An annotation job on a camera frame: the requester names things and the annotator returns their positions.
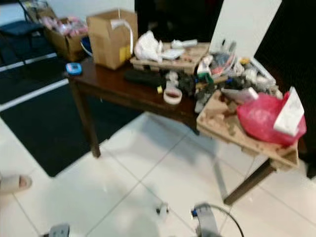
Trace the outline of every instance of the tape roll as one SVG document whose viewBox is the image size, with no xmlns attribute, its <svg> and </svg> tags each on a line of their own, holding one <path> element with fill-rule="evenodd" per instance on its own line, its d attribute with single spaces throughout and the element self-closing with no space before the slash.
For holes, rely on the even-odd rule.
<svg viewBox="0 0 316 237">
<path fill-rule="evenodd" d="M 163 92 L 163 99 L 170 105 L 177 105 L 181 102 L 182 92 L 175 87 L 166 88 Z"/>
</svg>

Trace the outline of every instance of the white stripe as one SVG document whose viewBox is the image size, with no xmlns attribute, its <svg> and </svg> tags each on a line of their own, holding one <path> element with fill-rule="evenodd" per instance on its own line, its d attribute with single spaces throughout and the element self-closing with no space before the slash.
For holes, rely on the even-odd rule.
<svg viewBox="0 0 316 237">
<path fill-rule="evenodd" d="M 47 58 L 54 58 L 54 57 L 57 57 L 57 54 L 56 53 L 50 53 L 50 54 L 47 54 L 47 55 L 44 55 L 44 56 L 27 59 L 27 60 L 25 60 L 25 63 L 26 64 L 31 64 L 33 62 L 41 61 L 41 60 L 44 60 L 44 59 L 47 59 Z M 12 68 L 21 67 L 23 65 L 24 65 L 23 62 L 18 62 L 18 63 L 13 63 L 13 64 L 10 64 L 10 65 L 7 65 L 7 66 L 2 66 L 2 67 L 0 67 L 0 72 L 6 71 L 6 70 L 9 70 L 9 69 L 12 69 Z"/>
<path fill-rule="evenodd" d="M 20 97 L 14 99 L 14 100 L 11 100 L 9 102 L 6 102 L 6 103 L 0 105 L 0 112 L 2 112 L 4 110 L 7 110 L 7 109 L 9 109 L 9 108 L 11 108 L 13 106 L 18 105 L 18 104 L 21 104 L 21 103 L 23 103 L 23 102 L 25 102 L 27 100 L 30 100 L 30 99 L 32 99 L 34 97 L 42 95 L 42 94 L 44 94 L 46 92 L 49 92 L 49 91 L 54 90 L 54 89 L 57 89 L 57 88 L 59 88 L 59 87 L 61 87 L 63 85 L 67 85 L 67 84 L 68 84 L 68 79 L 63 79 L 63 80 L 60 80 L 60 81 L 55 82 L 53 84 L 50 84 L 48 86 L 45 86 L 45 87 L 43 87 L 41 89 L 35 90 L 35 91 L 33 91 L 33 92 L 29 93 L 29 94 L 20 96 Z"/>
</svg>

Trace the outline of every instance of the cardboard box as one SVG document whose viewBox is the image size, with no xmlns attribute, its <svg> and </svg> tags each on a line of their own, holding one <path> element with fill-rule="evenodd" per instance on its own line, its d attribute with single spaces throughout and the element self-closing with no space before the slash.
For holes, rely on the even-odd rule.
<svg viewBox="0 0 316 237">
<path fill-rule="evenodd" d="M 130 32 L 125 26 L 112 30 L 111 20 L 126 20 L 133 32 L 134 45 L 138 39 L 137 15 L 122 9 L 87 17 L 88 33 L 96 64 L 117 69 L 131 58 Z"/>
<path fill-rule="evenodd" d="M 67 22 L 66 18 L 60 19 L 63 23 Z M 57 31 L 45 29 L 47 40 L 55 47 L 57 54 L 68 59 L 71 62 L 83 59 L 86 54 L 81 46 L 81 39 L 87 34 L 78 36 L 63 36 Z"/>
<path fill-rule="evenodd" d="M 28 12 L 33 22 L 39 22 L 39 20 L 44 16 L 57 18 L 55 12 L 53 11 L 51 7 L 46 7 L 46 8 L 27 7 L 26 11 Z"/>
</svg>

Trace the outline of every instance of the red plastic bag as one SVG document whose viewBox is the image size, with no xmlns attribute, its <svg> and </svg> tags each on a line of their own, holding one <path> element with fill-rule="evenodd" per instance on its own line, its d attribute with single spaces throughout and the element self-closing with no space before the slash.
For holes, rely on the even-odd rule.
<svg viewBox="0 0 316 237">
<path fill-rule="evenodd" d="M 257 100 L 245 103 L 237 108 L 237 115 L 243 129 L 258 140 L 289 146 L 306 133 L 305 117 L 298 124 L 299 132 L 291 136 L 273 129 L 273 125 L 289 97 L 289 92 L 283 100 L 259 93 Z"/>
</svg>

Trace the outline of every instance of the table top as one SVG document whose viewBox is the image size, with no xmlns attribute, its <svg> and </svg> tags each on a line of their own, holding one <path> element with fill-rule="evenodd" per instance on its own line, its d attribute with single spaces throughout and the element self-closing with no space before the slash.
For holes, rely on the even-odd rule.
<svg viewBox="0 0 316 237">
<path fill-rule="evenodd" d="M 79 76 L 69 76 L 70 80 L 101 89 L 104 92 L 115 94 L 125 99 L 137 101 L 164 110 L 165 112 L 183 115 L 186 118 L 196 119 L 194 113 L 194 99 L 184 96 L 179 105 L 169 105 L 163 100 L 163 94 L 158 94 L 155 88 L 132 83 L 124 79 L 124 73 L 132 69 L 130 63 L 117 70 L 107 69 L 100 65 L 95 65 L 92 58 L 88 58 L 81 63 L 82 74 Z"/>
</svg>

